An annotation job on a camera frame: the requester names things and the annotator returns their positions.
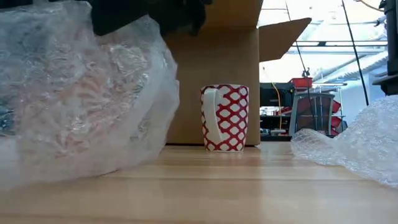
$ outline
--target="mug handle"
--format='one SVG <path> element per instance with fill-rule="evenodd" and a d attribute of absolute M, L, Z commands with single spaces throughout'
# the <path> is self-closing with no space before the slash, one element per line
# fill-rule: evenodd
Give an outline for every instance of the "mug handle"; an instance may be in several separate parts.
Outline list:
<path fill-rule="evenodd" d="M 203 94 L 203 110 L 205 114 L 206 126 L 209 130 L 207 138 L 215 144 L 223 141 L 223 135 L 217 124 L 216 106 L 221 101 L 221 93 L 215 88 L 205 90 Z"/>

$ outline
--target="bubble wrap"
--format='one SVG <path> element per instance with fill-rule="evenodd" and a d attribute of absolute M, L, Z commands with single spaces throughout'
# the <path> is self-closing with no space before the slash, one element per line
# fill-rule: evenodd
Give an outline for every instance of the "bubble wrap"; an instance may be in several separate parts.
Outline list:
<path fill-rule="evenodd" d="M 0 12 L 0 189 L 155 159 L 179 104 L 176 72 L 148 16 L 95 37 L 86 2 Z"/>
<path fill-rule="evenodd" d="M 362 110 L 334 139 L 303 129 L 292 138 L 296 156 L 323 165 L 341 165 L 362 177 L 398 187 L 398 96 Z"/>

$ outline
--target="wooden table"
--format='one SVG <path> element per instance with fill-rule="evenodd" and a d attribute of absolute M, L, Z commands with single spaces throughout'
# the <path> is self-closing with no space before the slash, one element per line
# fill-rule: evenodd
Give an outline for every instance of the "wooden table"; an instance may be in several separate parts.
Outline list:
<path fill-rule="evenodd" d="M 2 224 L 397 223 L 398 190 L 295 159 L 288 142 L 244 153 L 166 147 L 158 161 L 0 195 Z"/>

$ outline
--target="cardboard box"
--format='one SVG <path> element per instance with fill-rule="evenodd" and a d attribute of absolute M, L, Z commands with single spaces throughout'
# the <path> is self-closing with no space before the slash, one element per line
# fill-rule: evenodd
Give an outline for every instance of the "cardboard box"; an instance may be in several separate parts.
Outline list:
<path fill-rule="evenodd" d="M 260 143 L 259 62 L 280 59 L 311 19 L 257 29 L 261 0 L 215 0 L 198 37 L 167 37 L 178 63 L 180 108 L 169 130 L 171 144 L 203 144 L 200 88 L 211 84 L 249 87 L 247 145 Z"/>

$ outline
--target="mug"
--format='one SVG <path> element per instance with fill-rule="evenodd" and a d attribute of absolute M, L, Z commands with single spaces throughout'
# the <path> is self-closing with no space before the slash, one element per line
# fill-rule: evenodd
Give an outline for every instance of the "mug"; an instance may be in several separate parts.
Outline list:
<path fill-rule="evenodd" d="M 201 123 L 205 148 L 241 152 L 248 132 L 249 88 L 209 85 L 201 89 Z"/>

